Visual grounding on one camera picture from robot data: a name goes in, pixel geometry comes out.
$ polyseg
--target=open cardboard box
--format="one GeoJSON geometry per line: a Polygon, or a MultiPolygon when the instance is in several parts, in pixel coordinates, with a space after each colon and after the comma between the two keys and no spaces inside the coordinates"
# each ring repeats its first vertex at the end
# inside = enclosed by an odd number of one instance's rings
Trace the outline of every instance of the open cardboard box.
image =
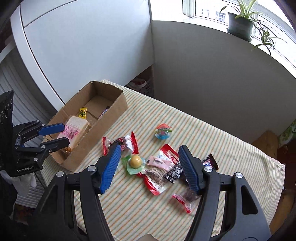
{"type": "MultiPolygon", "coordinates": [[[[104,133],[127,109],[127,103],[122,90],[113,85],[91,81],[73,96],[48,124],[60,122],[65,124],[71,115],[78,116],[79,109],[82,107],[87,108],[86,119],[91,127],[84,132],[68,157],[61,150],[51,153],[57,163],[70,171],[75,171],[90,150],[102,140],[104,133]],[[110,108],[99,119],[107,106],[110,108]]],[[[59,133],[55,133],[45,138],[52,140],[58,135],[59,133]]]]}

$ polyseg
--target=blue gripper pad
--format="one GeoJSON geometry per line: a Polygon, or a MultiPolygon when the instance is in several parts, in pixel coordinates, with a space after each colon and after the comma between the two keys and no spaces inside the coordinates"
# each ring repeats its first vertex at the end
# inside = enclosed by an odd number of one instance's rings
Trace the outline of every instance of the blue gripper pad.
{"type": "Polygon", "coordinates": [[[183,172],[186,176],[190,189],[198,193],[200,189],[199,182],[198,182],[198,175],[190,161],[190,159],[193,159],[191,152],[189,151],[186,145],[182,145],[179,148],[178,154],[179,154],[179,161],[183,168],[183,172]]]}
{"type": "Polygon", "coordinates": [[[106,165],[103,173],[102,173],[102,181],[100,186],[100,191],[103,194],[107,189],[109,189],[112,179],[114,177],[116,168],[121,158],[121,146],[117,145],[113,153],[108,153],[110,156],[110,160],[106,165]]]}
{"type": "Polygon", "coordinates": [[[50,134],[62,132],[64,130],[65,130],[65,125],[63,123],[58,123],[58,124],[42,127],[41,130],[38,132],[38,134],[42,136],[47,136],[50,134]]]}

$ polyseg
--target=gray flower pot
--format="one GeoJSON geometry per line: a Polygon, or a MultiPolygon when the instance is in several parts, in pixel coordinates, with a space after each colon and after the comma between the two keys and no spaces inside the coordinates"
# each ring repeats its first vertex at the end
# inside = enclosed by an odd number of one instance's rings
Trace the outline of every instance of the gray flower pot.
{"type": "Polygon", "coordinates": [[[227,29],[227,32],[243,40],[251,42],[252,39],[250,38],[250,36],[254,26],[252,21],[243,17],[235,19],[237,14],[230,12],[228,13],[228,16],[229,27],[227,29]]]}

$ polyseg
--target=yellow candy wrapper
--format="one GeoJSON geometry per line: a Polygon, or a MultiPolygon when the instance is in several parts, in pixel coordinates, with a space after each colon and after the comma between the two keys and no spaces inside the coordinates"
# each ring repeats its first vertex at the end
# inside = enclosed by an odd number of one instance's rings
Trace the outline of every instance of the yellow candy wrapper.
{"type": "Polygon", "coordinates": [[[87,111],[87,108],[80,108],[79,117],[86,119],[86,111],[87,111]]]}

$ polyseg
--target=metal screw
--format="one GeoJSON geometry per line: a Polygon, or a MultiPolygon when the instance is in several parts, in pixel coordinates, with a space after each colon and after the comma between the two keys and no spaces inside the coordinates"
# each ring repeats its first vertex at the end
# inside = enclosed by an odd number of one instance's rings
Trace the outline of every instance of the metal screw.
{"type": "Polygon", "coordinates": [[[63,171],[57,172],[57,177],[62,177],[63,175],[64,175],[64,172],[63,171]]]}
{"type": "Polygon", "coordinates": [[[89,167],[87,168],[87,170],[88,170],[89,172],[93,172],[95,169],[96,169],[95,166],[89,166],[89,167]]]}
{"type": "Polygon", "coordinates": [[[237,178],[242,178],[242,177],[243,177],[243,175],[242,175],[240,172],[237,172],[237,173],[235,174],[235,176],[236,176],[237,178]]]}
{"type": "Polygon", "coordinates": [[[211,168],[211,167],[205,167],[206,172],[211,172],[212,170],[213,170],[213,168],[211,168]]]}

